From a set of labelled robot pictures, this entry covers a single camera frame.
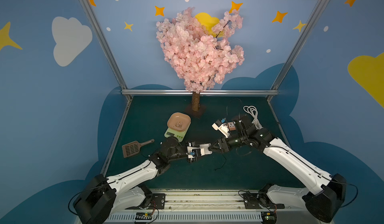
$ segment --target artificial cherry blossom tree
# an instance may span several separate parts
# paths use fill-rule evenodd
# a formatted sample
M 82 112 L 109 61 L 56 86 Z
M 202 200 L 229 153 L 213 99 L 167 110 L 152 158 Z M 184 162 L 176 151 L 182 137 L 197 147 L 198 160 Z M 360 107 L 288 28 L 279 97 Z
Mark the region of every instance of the artificial cherry blossom tree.
M 172 22 L 166 18 L 157 22 L 157 39 L 165 61 L 184 79 L 185 89 L 192 91 L 192 109 L 199 110 L 200 92 L 221 84 L 224 76 L 244 61 L 243 48 L 229 46 L 228 38 L 236 28 L 242 28 L 243 18 L 237 10 L 224 13 L 224 18 L 212 28 L 210 35 L 205 26 L 192 17 L 194 8 L 178 13 Z

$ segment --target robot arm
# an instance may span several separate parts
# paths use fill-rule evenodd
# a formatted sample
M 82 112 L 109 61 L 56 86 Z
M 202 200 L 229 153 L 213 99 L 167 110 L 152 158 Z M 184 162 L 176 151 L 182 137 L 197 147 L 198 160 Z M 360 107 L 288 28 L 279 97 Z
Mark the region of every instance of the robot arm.
M 175 137 L 168 137 L 161 150 L 142 164 L 123 173 L 94 177 L 73 202 L 83 224 L 101 224 L 109 215 L 129 207 L 149 206 L 152 193 L 142 183 L 151 180 L 170 168 L 170 161 L 187 159 L 197 161 L 212 154 L 210 143 L 187 142 L 182 146 Z
M 217 129 L 223 131 L 219 124 Z M 226 135 L 213 145 L 189 141 L 182 146 L 176 138 L 169 137 L 161 150 L 141 165 L 107 178 L 101 174 L 96 176 L 73 203 L 80 220 L 83 224 L 101 224 L 110 214 L 125 208 L 148 206 L 152 193 L 142 183 L 163 174 L 170 168 L 170 161 L 187 159 L 191 163 L 212 152 L 224 153 L 242 145 L 256 148 L 276 160 L 306 186 L 286 188 L 268 184 L 253 199 L 264 206 L 287 204 L 306 208 L 323 222 L 333 219 L 345 200 L 346 189 L 342 184 L 346 183 L 345 178 L 339 174 L 331 176 L 314 166 L 266 128 L 257 130 L 247 116 L 234 120 L 233 124 L 237 134 Z
M 306 208 L 317 219 L 331 222 L 345 200 L 346 180 L 340 174 L 334 176 L 311 164 L 285 143 L 274 137 L 266 128 L 257 130 L 248 116 L 233 121 L 237 134 L 217 140 L 210 150 L 228 152 L 242 145 L 256 148 L 281 164 L 306 188 L 285 188 L 268 184 L 259 191 L 262 205 L 287 204 Z

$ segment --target tree trunk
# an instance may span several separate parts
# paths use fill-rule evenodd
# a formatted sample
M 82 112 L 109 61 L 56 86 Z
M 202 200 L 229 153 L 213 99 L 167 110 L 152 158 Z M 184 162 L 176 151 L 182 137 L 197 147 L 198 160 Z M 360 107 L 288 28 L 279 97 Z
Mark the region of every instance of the tree trunk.
M 193 92 L 192 93 L 192 110 L 197 112 L 199 111 L 200 106 L 200 93 Z

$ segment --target tree base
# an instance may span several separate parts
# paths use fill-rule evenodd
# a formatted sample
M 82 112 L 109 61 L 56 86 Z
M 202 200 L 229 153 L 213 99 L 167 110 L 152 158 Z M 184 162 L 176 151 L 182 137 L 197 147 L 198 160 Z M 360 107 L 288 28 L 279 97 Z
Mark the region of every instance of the tree base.
M 184 112 L 185 113 L 187 113 L 187 114 L 189 114 L 189 115 L 191 115 L 191 116 L 194 116 L 194 117 L 196 117 L 196 118 L 200 118 L 203 114 L 204 114 L 204 112 L 205 112 L 205 110 L 207 109 L 207 107 L 206 106 L 203 106 L 203 105 L 200 105 L 200 107 L 199 107 L 199 111 L 193 111 L 192 110 L 192 103 L 191 104 L 189 104 L 187 107 L 186 107 L 186 109 L 184 110 Z

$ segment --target cat litter scoop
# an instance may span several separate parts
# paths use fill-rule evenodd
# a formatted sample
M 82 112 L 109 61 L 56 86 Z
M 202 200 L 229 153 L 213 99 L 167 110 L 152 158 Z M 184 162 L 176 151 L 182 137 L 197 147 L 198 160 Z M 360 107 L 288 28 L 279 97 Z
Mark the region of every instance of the cat litter scoop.
M 154 141 L 155 141 L 155 139 L 151 139 L 151 140 L 145 141 L 143 143 L 139 143 L 138 141 L 130 142 L 130 143 L 122 146 L 122 154 L 124 155 L 124 158 L 139 154 L 140 148 L 142 146 L 147 145 L 149 143 L 152 143 Z

